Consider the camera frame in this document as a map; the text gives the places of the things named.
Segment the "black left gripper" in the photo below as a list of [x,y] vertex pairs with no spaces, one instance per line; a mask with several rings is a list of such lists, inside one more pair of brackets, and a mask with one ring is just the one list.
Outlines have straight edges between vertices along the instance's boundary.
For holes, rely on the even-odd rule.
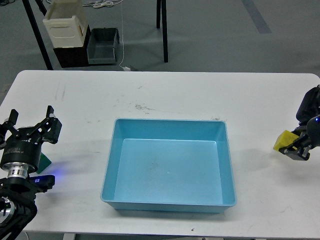
[[[27,164],[28,172],[34,173],[40,165],[42,144],[58,142],[62,123],[54,115],[51,105],[47,107],[45,118],[33,127],[16,129],[18,115],[12,109],[9,118],[0,125],[0,149],[4,149],[0,168],[8,170],[14,164]],[[11,136],[6,140],[7,131],[11,132]]]

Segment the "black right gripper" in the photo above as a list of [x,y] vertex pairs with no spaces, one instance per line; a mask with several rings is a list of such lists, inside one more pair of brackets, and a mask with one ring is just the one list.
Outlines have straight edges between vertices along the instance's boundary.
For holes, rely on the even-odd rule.
[[320,146],[320,116],[311,118],[307,124],[300,124],[293,131],[300,134],[292,144],[279,149],[279,152],[292,160],[307,161],[310,158],[309,151]]

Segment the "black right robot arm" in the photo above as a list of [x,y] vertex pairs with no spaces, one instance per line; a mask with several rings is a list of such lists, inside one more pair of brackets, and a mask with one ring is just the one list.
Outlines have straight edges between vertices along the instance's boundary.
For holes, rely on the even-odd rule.
[[292,160],[307,161],[309,151],[320,145],[320,87],[310,89],[296,113],[298,126],[280,136],[277,151]]

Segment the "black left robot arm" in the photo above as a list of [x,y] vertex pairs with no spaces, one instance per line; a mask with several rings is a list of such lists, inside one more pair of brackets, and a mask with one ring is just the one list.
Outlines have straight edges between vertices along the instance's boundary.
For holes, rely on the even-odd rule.
[[41,175],[52,162],[42,153],[42,144],[56,144],[62,123],[48,106],[45,118],[34,126],[16,128],[19,113],[12,109],[0,125],[0,238],[14,240],[36,216],[38,193],[55,185],[54,175]]

